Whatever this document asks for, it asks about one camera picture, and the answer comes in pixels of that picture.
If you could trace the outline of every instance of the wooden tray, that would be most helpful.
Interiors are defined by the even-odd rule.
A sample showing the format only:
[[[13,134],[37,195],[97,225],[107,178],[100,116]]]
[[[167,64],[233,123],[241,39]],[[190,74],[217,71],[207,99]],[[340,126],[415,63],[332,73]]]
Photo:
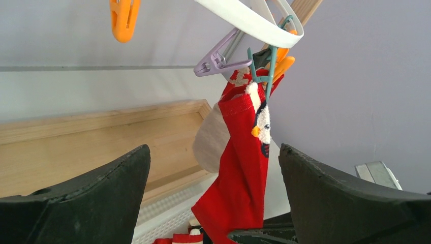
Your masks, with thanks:
[[[173,194],[211,176],[192,151],[209,112],[196,100],[0,125],[0,197],[63,182],[142,144],[151,151],[143,202]]]

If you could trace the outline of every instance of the penguin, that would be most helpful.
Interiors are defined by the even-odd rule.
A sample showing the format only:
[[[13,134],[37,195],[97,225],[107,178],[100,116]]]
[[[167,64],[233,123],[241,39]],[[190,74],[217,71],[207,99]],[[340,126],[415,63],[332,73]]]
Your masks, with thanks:
[[[262,143],[261,151],[266,158],[269,158],[269,144],[271,143],[270,129],[269,108],[265,100],[256,111],[252,135],[259,138]]]

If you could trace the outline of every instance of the penguin beak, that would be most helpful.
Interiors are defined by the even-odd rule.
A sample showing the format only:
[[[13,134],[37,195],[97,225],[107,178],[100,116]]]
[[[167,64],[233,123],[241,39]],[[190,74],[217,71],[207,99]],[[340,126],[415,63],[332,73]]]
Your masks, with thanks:
[[[259,133],[260,133],[260,129],[259,129],[259,127],[255,126],[255,127],[252,129],[252,135],[253,135],[254,137],[258,137],[258,136],[259,136]]]

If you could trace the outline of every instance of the white plastic hanger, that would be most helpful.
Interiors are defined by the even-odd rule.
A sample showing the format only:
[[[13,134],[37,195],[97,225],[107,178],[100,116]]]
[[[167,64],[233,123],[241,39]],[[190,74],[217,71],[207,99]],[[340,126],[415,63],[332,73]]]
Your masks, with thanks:
[[[239,0],[195,0],[243,32],[281,48],[292,48],[304,35],[301,22],[286,0],[273,0],[283,17],[293,16],[297,35],[279,28],[265,0],[250,0],[252,9]]]

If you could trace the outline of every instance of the purple clothespin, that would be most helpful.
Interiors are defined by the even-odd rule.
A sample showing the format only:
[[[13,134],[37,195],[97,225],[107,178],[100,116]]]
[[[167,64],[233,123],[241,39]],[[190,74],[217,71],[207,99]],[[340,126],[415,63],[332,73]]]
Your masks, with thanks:
[[[219,73],[234,71],[237,69],[242,69],[252,64],[251,59],[245,61],[237,62],[234,64],[226,65],[226,59],[218,51],[223,47],[229,40],[231,40],[235,34],[238,32],[237,28],[234,28],[230,33],[228,33],[223,39],[211,49],[211,51],[203,57],[201,61],[195,66],[194,72],[196,76],[207,76],[215,75]]]

